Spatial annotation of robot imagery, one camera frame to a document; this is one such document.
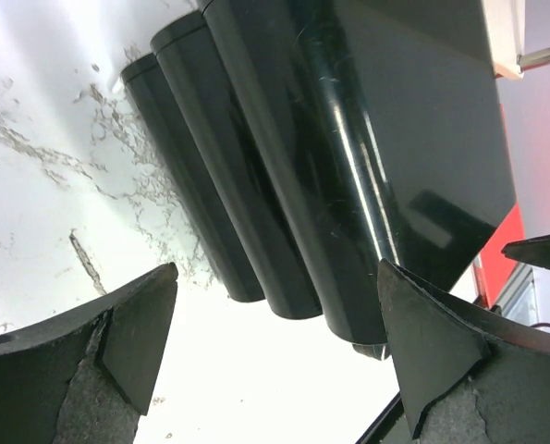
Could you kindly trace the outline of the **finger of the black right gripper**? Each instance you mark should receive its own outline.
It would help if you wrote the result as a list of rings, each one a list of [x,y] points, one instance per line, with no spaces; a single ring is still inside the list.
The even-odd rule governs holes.
[[[550,234],[510,242],[501,253],[508,259],[550,270]]]

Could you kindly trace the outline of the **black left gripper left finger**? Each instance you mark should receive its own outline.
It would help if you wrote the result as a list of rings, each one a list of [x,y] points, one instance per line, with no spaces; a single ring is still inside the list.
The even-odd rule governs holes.
[[[177,267],[0,335],[0,443],[131,443],[153,398]]]

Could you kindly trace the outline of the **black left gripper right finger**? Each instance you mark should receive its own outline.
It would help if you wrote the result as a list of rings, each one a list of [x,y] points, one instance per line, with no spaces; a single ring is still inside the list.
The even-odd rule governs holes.
[[[550,333],[386,260],[378,296],[417,443],[550,443]]]

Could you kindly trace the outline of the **black drawer cabinet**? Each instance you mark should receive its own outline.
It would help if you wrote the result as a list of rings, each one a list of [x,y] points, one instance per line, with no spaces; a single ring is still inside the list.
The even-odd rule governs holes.
[[[202,1],[121,79],[272,311],[357,346],[381,262],[450,290],[516,202],[479,1]]]

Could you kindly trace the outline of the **red board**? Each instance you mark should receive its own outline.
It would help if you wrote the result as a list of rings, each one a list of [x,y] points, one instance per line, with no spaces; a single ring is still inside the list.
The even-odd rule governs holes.
[[[481,306],[491,308],[496,303],[517,264],[504,256],[503,248],[512,241],[522,240],[524,236],[519,203],[515,202],[472,263],[474,284]]]

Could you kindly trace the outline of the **white two-tier shelf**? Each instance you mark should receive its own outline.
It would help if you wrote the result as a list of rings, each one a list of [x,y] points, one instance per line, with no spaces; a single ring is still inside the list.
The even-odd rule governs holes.
[[[495,77],[521,80],[550,65],[550,47],[525,52],[525,0],[482,0]]]

